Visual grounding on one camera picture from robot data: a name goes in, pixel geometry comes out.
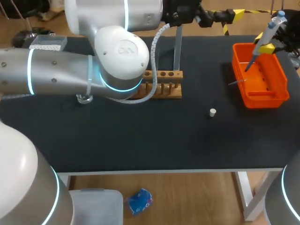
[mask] blue led ring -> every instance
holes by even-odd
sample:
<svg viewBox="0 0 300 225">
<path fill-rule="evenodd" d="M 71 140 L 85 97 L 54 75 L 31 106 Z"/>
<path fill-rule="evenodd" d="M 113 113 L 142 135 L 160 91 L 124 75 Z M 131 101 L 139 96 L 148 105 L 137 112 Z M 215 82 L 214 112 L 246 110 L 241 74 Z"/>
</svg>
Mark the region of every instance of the blue led ring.
<svg viewBox="0 0 300 225">
<path fill-rule="evenodd" d="M 140 82 L 139 82 L 136 86 L 134 86 L 133 88 L 130 88 L 130 89 L 127 89 L 127 90 L 119 90 L 119 89 L 116 89 L 116 88 L 113 88 L 113 87 L 109 86 L 109 85 L 103 80 L 103 78 L 102 78 L 100 72 L 99 72 L 99 74 L 100 74 L 100 79 L 101 79 L 102 83 L 103 83 L 106 87 L 108 87 L 109 89 L 114 90 L 114 91 L 117 91 L 117 92 L 128 92 L 128 91 L 134 90 L 134 89 L 136 89 L 138 86 L 140 86 L 140 84 L 141 84 L 141 82 L 142 82 L 142 79 L 141 79 Z"/>
</svg>

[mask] clear container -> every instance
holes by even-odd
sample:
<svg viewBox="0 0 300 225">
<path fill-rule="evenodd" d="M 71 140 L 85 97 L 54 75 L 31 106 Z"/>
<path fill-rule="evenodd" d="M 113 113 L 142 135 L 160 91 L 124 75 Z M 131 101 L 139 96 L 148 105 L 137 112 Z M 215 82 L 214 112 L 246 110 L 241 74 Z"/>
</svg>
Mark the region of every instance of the clear container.
<svg viewBox="0 0 300 225">
<path fill-rule="evenodd" d="M 74 205 L 73 225 L 123 225 L 123 195 L 116 190 L 70 191 Z"/>
<path fill-rule="evenodd" d="M 29 48 L 62 51 L 67 42 L 67 37 L 64 36 L 38 35 Z"/>
</svg>

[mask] pipette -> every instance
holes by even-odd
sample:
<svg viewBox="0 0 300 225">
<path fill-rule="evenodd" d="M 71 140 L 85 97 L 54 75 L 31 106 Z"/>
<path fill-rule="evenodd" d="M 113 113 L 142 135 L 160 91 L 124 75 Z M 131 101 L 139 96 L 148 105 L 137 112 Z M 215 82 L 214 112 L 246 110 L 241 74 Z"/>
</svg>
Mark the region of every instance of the pipette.
<svg viewBox="0 0 300 225">
<path fill-rule="evenodd" d="M 284 11 L 278 11 L 277 16 L 272 18 L 272 21 L 268 23 L 268 26 L 266 30 L 261 33 L 256 40 L 259 39 L 257 42 L 254 50 L 253 50 L 253 57 L 251 61 L 248 63 L 245 72 L 247 72 L 252 64 L 255 62 L 256 58 L 261 54 L 261 53 L 273 53 L 273 51 L 268 51 L 267 45 L 270 44 L 273 36 L 276 34 L 278 28 L 282 23 L 286 22 L 285 18 L 285 13 Z"/>
</svg>

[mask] small white cap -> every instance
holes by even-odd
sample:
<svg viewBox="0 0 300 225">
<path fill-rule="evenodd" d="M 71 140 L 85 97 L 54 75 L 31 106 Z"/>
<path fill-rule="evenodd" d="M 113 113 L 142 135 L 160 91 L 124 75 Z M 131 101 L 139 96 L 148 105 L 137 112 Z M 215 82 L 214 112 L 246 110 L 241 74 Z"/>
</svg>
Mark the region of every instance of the small white cap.
<svg viewBox="0 0 300 225">
<path fill-rule="evenodd" d="M 210 109 L 210 117 L 214 117 L 216 112 L 217 111 L 215 109 Z"/>
</svg>

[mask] metal rod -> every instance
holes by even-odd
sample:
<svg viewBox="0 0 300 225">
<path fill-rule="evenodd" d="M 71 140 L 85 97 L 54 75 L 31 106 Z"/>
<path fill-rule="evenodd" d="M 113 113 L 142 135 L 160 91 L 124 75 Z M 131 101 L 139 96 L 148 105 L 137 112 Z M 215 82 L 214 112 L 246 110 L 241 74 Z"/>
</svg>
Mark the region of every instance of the metal rod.
<svg viewBox="0 0 300 225">
<path fill-rule="evenodd" d="M 4 8 L 3 8 L 1 2 L 0 2 L 0 8 L 1 8 L 1 11 L 3 12 L 4 16 L 9 20 L 9 17 L 8 17 L 8 15 L 6 14 L 6 12 L 5 12 L 5 10 L 4 10 Z"/>
<path fill-rule="evenodd" d="M 273 7 L 274 7 L 274 0 L 272 0 L 272 3 L 271 3 L 271 11 L 270 11 L 270 16 L 272 17 L 272 14 L 273 14 Z"/>
<path fill-rule="evenodd" d="M 18 13 L 20 19 L 22 19 L 22 21 L 24 22 L 26 29 L 28 29 L 28 25 L 27 25 L 27 23 L 26 23 L 26 20 L 23 18 L 23 16 L 22 16 L 22 14 L 20 13 L 18 7 L 15 5 L 15 3 L 14 3 L 13 0 L 10 0 L 10 2 L 11 2 L 11 4 L 13 4 L 13 6 L 14 6 L 15 10 L 17 11 L 17 13 Z"/>
<path fill-rule="evenodd" d="M 182 30 L 183 30 L 183 25 L 181 25 L 180 27 L 177 27 L 177 30 L 176 30 L 175 49 L 174 49 L 174 64 L 173 64 L 173 70 L 175 70 L 175 71 L 178 71 L 180 68 Z"/>
</svg>

